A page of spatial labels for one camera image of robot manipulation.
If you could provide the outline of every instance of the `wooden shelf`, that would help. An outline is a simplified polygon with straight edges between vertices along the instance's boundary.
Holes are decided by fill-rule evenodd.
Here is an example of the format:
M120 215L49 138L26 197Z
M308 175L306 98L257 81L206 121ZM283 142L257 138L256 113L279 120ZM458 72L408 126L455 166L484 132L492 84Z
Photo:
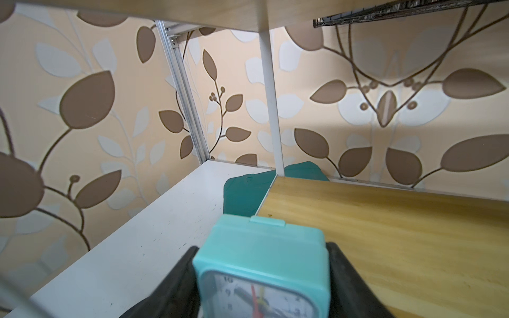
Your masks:
M387 0L29 0L34 4L121 13L165 21L262 31Z
M280 178L260 216L323 230L399 318L509 316L509 203Z

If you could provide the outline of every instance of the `alarm clock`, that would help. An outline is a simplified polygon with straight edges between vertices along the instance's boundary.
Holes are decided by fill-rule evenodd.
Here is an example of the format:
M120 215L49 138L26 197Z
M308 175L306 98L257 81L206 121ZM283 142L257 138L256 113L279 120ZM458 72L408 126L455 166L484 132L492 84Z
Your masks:
M327 318L323 232L224 214L193 259L204 318Z

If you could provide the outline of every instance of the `brown leaf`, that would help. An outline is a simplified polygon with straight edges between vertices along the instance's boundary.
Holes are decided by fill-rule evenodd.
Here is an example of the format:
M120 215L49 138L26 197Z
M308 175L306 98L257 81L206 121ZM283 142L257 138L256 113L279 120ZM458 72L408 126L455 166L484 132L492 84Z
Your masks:
M93 12L87 10L79 10L77 17L88 24L102 27L119 25L127 19L125 15Z
M14 2L2 1L0 2L0 23L9 19L14 12L16 4Z
M244 100L244 97L242 94L237 94L230 96L228 100L226 100L226 111L235 111L242 106L242 102Z
M0 153L0 217L18 217L37 207L44 182L28 163Z
M347 86L342 80L334 79L323 84L309 99L321 104L332 104L343 99L347 93Z
M229 141L239 142L246 140L249 136L251 136L251 132L239 127L229 127L226 129L226 138Z
M258 165L258 156L256 154L245 154L237 158L235 162L256 166Z
M98 205L115 192L121 177L122 170L117 170L90 181L78 192L74 202L82 209Z
M167 130L172 133L179 133L184 129L184 120L182 116L174 110L162 110L159 112L159 118Z
M346 150L338 163L341 174L345 177L354 177L361 173L370 162L372 151L373 147Z
M397 108L396 95L391 90L385 92L377 105L377 119L381 127L386 127L390 123Z
M192 144L191 136L187 135L182 139L180 143L180 159L184 159L189 156L194 145Z
M292 24L285 29L292 41L303 50L316 51L323 47L322 28L314 28L313 21Z
M443 81L442 89L449 97L472 99L500 93L505 86L488 73L465 68L451 73Z
M89 128L109 114L114 100L111 72L95 73L67 89L60 101L60 116L70 128Z
M319 159L329 155L329 143L321 134L312 130L295 128L294 136L297 145L308 155Z
M138 57L142 63L148 61L154 53L156 47L156 36L151 29L142 26L138 29L136 35L136 48L138 49Z
M204 26L204 27L200 27L198 30L200 31L200 33L202 35L209 35L209 34L213 33L214 31L216 31L216 28Z
M422 174L422 164L411 152L388 148L385 153L385 163L390 176L404 185L414 184Z
M203 66L205 67L205 70L209 74L209 76L213 80L217 80L217 68L216 64L214 63L214 60L210 56L210 54L207 52L207 50L203 50Z
M440 165L452 172L474 171L509 157L509 134L487 135L461 141L449 148Z

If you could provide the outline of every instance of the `green cloth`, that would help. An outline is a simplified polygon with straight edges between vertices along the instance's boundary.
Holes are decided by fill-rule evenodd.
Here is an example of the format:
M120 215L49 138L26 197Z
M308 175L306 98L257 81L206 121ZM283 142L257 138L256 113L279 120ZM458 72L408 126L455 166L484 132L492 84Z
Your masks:
M253 216L276 176L271 170L260 174L230 178L224 184L224 214ZM311 161L291 164L285 168L285 176L300 179L329 181L321 169Z

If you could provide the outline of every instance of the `wallpaper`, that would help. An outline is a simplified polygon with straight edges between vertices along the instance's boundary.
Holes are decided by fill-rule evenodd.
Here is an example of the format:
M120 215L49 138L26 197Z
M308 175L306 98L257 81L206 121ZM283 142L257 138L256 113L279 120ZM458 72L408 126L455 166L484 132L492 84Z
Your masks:
M0 273L32 294L199 162L160 120L154 21L2 2L0 22Z
M310 160L332 178L509 199L508 18L509 5L495 3L271 30L285 165ZM258 35L217 30L187 46L211 154L273 167ZM243 95L238 110L219 113L215 82Z

